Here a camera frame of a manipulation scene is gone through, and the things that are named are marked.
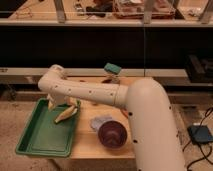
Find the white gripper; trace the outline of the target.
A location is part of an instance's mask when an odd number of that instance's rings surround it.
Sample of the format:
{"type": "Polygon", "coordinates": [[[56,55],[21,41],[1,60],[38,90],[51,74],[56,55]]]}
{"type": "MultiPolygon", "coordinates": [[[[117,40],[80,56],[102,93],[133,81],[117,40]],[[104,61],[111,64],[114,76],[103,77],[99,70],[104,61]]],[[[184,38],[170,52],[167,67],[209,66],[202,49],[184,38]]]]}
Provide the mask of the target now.
{"type": "Polygon", "coordinates": [[[48,109],[52,110],[58,105],[67,104],[69,98],[67,96],[60,94],[48,94],[47,100],[48,100],[48,109]]]}

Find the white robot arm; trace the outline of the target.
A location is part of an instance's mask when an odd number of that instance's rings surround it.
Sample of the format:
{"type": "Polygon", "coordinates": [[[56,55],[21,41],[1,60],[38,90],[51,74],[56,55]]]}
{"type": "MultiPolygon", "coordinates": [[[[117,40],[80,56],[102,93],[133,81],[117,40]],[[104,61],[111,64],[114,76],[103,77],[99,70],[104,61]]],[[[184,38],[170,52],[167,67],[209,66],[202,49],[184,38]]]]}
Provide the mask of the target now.
{"type": "Polygon", "coordinates": [[[74,97],[126,110],[138,171],[187,171],[168,95],[154,79],[128,86],[75,82],[65,78],[62,66],[53,65],[38,87],[54,105],[74,97]]]}

